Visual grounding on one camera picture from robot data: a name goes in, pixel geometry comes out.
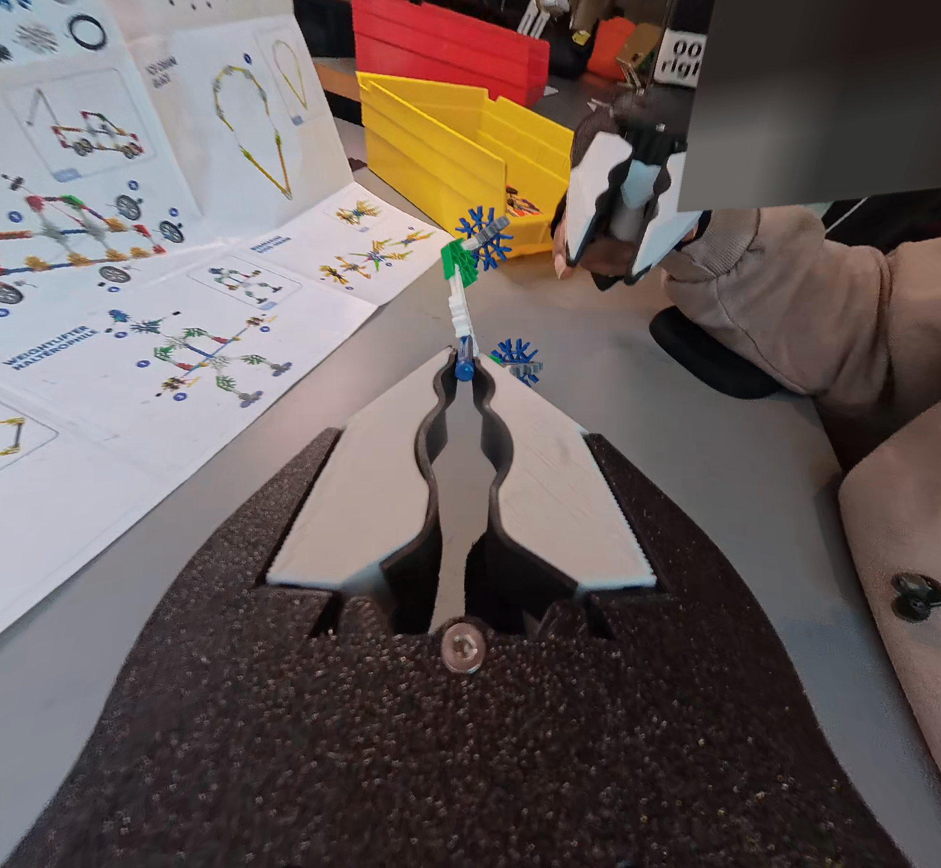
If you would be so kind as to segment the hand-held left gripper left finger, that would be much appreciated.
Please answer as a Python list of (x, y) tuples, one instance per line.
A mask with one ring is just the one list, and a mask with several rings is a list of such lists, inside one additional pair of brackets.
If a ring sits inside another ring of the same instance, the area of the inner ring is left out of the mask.
[(438, 352), (353, 415), (267, 569), (269, 585), (434, 602), (441, 570), (432, 463), (446, 442), (455, 352)]

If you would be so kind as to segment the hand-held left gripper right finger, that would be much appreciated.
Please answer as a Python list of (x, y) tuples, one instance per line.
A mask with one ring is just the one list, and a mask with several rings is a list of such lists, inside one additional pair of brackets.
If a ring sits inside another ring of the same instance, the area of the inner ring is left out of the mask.
[(481, 448), (495, 470), (485, 562), (505, 597), (652, 590), (654, 571), (585, 428), (506, 368), (478, 363)]

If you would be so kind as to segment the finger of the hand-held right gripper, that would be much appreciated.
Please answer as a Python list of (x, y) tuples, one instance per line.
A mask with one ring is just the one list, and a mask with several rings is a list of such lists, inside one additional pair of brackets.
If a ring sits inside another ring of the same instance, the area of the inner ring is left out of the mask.
[(573, 167), (567, 195), (564, 255), (568, 266), (589, 258), (597, 273), (628, 273), (636, 254), (636, 209), (624, 185), (632, 147), (618, 133), (597, 133)]
[(699, 226), (701, 209), (683, 209), (679, 197), (684, 168), (663, 168), (644, 204), (644, 219), (629, 268), (630, 281), (638, 281)]

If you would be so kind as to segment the blue snowflake toy connector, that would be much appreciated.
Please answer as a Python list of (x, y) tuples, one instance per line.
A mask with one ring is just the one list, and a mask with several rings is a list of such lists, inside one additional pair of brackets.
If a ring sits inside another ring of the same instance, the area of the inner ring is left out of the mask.
[(492, 207), (469, 208), (455, 228), (457, 250), (470, 258), (478, 272), (496, 270), (513, 252), (509, 225), (509, 217), (496, 216)]

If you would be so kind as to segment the green toy connector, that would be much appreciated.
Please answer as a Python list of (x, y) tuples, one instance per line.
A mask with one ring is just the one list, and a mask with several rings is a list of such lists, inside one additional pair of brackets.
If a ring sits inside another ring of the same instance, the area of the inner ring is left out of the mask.
[(441, 264), (448, 282), (456, 281), (464, 288), (476, 282), (479, 247), (476, 241), (457, 238), (442, 246)]

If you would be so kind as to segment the yellow plastic bin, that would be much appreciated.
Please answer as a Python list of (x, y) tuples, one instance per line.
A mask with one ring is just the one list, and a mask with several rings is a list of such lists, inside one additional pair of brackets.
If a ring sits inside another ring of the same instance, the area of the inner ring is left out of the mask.
[(571, 129), (482, 87), (357, 77), (367, 163), (379, 179), (453, 234), (469, 208), (507, 216), (512, 186), (542, 214), (509, 217), (509, 257), (551, 250), (550, 226), (570, 180)]

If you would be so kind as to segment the white toy rod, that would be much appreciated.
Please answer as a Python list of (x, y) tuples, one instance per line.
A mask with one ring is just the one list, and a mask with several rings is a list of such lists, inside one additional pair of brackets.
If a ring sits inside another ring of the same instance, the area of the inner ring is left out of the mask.
[(456, 364), (459, 367), (467, 366), (473, 369), (474, 359), (477, 356), (477, 344), (466, 300), (465, 287), (460, 274), (453, 274), (450, 277), (449, 284), (448, 305), (458, 342)]

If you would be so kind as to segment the person's right forearm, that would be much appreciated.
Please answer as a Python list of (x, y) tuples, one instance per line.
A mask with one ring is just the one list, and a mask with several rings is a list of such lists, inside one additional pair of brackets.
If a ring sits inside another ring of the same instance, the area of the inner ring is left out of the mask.
[(844, 415), (889, 415), (900, 250), (825, 237), (802, 206), (723, 210), (663, 261), (681, 313), (791, 392)]

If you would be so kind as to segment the grey desk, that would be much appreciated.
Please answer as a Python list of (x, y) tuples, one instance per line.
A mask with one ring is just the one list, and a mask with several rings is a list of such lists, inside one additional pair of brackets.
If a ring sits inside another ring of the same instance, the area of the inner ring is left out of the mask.
[[(439, 268), (414, 281), (201, 470), (2, 634), (2, 859), (88, 740), (135, 639), (183, 565), (324, 429), (417, 368), (452, 331)], [(841, 466), (813, 404), (742, 402), (648, 333), (661, 283), (597, 291), (547, 255), (471, 290), (492, 347), (538, 349), (539, 394), (603, 434), (712, 538), (773, 622), (832, 750), (914, 866), (939, 857), (939, 787), (846, 550)]]

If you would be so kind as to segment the orange object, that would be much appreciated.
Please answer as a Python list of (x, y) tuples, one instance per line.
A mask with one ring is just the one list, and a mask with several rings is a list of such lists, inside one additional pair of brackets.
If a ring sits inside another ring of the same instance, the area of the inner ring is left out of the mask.
[(594, 32), (586, 72), (598, 79), (623, 83), (626, 78), (618, 64), (618, 56), (636, 28), (636, 23), (620, 15), (601, 20)]

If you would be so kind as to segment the red plastic bins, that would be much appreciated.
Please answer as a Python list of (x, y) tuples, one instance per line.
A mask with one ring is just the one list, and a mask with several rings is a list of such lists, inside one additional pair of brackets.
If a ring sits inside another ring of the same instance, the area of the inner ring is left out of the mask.
[(544, 39), (408, 0), (351, 0), (351, 9), (358, 72), (483, 87), (528, 108), (544, 96)]

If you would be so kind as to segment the printed instruction sheet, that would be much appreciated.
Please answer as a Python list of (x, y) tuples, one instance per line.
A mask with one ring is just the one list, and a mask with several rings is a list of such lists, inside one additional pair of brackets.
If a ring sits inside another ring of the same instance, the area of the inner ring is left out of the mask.
[(293, 0), (2, 0), (1, 624), (440, 265)]

